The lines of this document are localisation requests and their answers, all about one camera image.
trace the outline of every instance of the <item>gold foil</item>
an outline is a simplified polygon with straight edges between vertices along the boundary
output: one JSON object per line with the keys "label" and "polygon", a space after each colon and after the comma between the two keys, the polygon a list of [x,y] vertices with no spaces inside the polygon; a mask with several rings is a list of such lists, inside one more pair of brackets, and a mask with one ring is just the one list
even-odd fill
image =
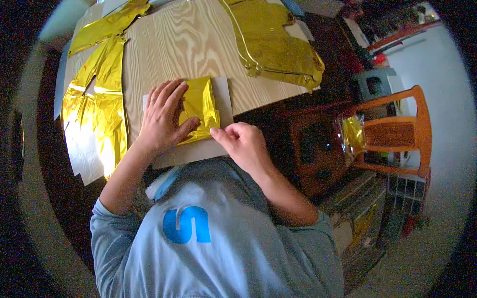
{"label": "gold foil", "polygon": [[376,204],[370,206],[370,210],[368,213],[358,220],[355,221],[353,225],[353,237],[351,239],[351,243],[348,246],[348,250],[353,250],[358,245],[360,245],[366,235],[366,232],[369,230],[371,225],[373,224],[374,214],[376,213]]}
{"label": "gold foil", "polygon": [[215,109],[210,76],[187,81],[189,89],[184,93],[184,110],[179,115],[179,125],[191,117],[199,117],[200,126],[189,133],[190,139],[179,143],[186,144],[210,137],[210,128],[220,127],[220,116]]}
{"label": "gold foil", "polygon": [[350,153],[356,157],[359,153],[366,151],[362,121],[357,116],[353,116],[343,119],[342,125],[344,144],[349,148]]}
{"label": "gold foil", "polygon": [[[125,39],[107,39],[78,71],[69,84],[62,104],[62,122],[66,128],[87,129],[96,137],[96,150],[109,177],[127,150],[126,115],[121,87]],[[96,76],[94,95],[85,93]]]}
{"label": "gold foil", "polygon": [[97,45],[114,35],[123,34],[137,16],[145,15],[151,6],[147,1],[129,0],[120,11],[81,28],[71,42],[68,56]]}
{"label": "gold foil", "polygon": [[219,0],[229,14],[238,53],[249,76],[263,76],[308,88],[318,87],[324,64],[307,41],[283,26],[295,19],[288,9],[264,0]]}

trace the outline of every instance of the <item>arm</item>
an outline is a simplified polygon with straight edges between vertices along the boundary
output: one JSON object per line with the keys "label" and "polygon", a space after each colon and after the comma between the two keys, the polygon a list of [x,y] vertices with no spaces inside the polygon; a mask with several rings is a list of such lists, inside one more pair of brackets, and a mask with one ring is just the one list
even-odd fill
{"label": "arm", "polygon": [[180,143],[196,130],[200,121],[190,118],[178,124],[181,98],[188,86],[179,79],[152,88],[146,102],[139,137],[126,152],[104,187],[99,200],[113,214],[132,212],[135,188],[152,160],[169,147]]}
{"label": "arm", "polygon": [[102,297],[121,294],[129,250],[140,222],[131,213],[135,187],[144,170],[161,152],[186,138],[200,124],[190,118],[178,125],[180,99],[187,84],[178,79],[152,88],[139,137],[129,148],[104,187],[91,217],[91,249],[96,284]]}
{"label": "arm", "polygon": [[267,151],[265,138],[256,127],[243,122],[225,130],[211,129],[235,163],[260,186],[279,219],[288,226],[310,226],[318,209],[278,171]]}

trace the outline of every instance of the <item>tabletop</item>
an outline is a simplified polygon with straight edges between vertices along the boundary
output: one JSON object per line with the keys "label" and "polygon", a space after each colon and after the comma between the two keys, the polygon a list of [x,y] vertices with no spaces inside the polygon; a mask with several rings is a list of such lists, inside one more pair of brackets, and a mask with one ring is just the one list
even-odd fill
{"label": "tabletop", "polygon": [[[84,25],[101,18],[103,5],[95,4],[85,13],[76,25],[73,38]],[[297,24],[286,30],[295,37],[306,39]],[[307,91],[298,85],[247,76],[247,70],[239,60],[232,22],[218,0],[176,0],[155,6],[127,29],[124,38],[128,42],[124,46],[122,88],[129,145],[141,129],[143,95],[152,86],[175,77],[226,76],[234,115]],[[68,58],[64,92],[98,46]],[[93,87],[94,81],[87,92],[94,94]]]}

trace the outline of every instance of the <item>red object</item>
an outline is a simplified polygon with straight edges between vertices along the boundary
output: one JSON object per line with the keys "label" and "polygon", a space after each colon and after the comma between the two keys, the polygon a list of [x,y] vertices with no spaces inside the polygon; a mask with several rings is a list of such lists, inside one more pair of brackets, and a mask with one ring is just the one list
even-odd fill
{"label": "red object", "polygon": [[409,234],[416,228],[417,217],[414,215],[406,215],[404,227],[401,235],[403,237],[409,236]]}
{"label": "red object", "polygon": [[386,61],[386,55],[383,53],[377,54],[376,56],[373,57],[373,65],[378,65]]}

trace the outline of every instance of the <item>chair back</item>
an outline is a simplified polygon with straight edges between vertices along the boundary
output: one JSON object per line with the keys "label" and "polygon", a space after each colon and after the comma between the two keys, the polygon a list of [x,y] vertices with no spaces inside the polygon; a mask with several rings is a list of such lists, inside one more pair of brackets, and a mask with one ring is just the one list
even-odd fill
{"label": "chair back", "polygon": [[383,96],[365,103],[356,104],[343,112],[343,115],[355,115],[363,111],[388,103],[414,97],[417,105],[416,117],[398,116],[373,119],[364,122],[366,149],[377,152],[404,152],[419,150],[421,163],[419,168],[393,167],[364,162],[364,154],[360,154],[353,165],[386,173],[412,174],[426,178],[429,171],[432,151],[432,132],[429,111],[424,93],[420,86],[409,90]]}

